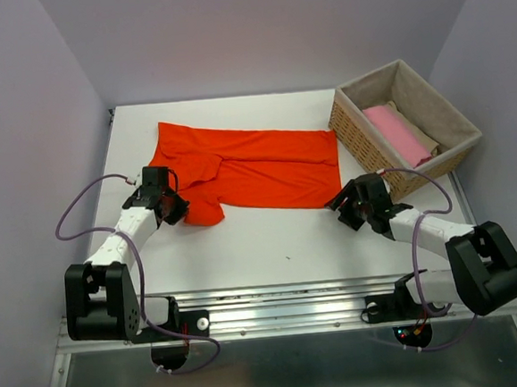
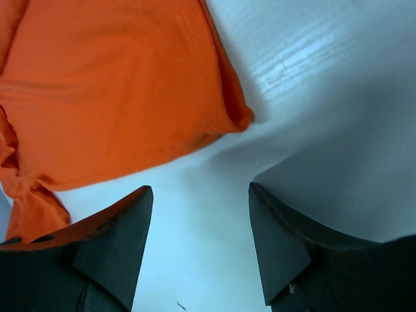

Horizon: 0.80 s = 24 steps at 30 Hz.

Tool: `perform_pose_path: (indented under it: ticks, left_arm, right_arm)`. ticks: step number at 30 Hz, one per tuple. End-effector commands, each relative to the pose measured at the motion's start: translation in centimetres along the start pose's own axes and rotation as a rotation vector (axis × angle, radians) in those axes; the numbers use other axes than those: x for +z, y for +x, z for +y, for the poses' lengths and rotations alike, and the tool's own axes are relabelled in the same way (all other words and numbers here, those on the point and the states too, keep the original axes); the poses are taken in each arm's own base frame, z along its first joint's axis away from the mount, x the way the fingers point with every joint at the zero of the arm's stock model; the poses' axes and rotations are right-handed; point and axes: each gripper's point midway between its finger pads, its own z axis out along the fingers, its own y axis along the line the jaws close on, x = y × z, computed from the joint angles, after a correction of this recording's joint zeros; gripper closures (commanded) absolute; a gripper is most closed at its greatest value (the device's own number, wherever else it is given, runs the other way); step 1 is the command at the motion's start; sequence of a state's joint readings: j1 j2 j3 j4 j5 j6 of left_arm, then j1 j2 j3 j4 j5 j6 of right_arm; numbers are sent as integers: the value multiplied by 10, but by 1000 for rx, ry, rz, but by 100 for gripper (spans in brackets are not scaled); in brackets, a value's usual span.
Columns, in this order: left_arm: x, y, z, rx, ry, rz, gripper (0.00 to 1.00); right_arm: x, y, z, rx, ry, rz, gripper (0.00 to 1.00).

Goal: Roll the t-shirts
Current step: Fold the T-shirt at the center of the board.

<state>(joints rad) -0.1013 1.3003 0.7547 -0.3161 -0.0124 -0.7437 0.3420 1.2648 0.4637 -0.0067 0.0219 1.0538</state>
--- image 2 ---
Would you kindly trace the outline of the orange t shirt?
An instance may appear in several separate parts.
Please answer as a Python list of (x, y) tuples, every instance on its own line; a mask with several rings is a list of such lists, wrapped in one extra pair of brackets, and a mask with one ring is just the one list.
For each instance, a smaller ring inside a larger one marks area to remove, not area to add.
[(248, 128), (204, 1), (2, 1), (7, 239), (65, 228), (57, 192), (168, 163)]

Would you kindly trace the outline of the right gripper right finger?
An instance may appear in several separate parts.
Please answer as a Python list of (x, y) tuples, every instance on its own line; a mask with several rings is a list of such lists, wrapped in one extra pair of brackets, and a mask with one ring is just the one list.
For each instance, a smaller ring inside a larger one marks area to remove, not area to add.
[(273, 311), (414, 311), (415, 237), (359, 239), (290, 208), (258, 183), (249, 210)]

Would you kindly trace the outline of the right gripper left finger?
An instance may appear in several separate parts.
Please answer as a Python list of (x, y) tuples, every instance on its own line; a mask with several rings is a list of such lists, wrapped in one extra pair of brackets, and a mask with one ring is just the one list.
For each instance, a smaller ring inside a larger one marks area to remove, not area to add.
[(130, 311), (153, 205), (143, 186), (30, 242), (1, 244), (2, 311)]

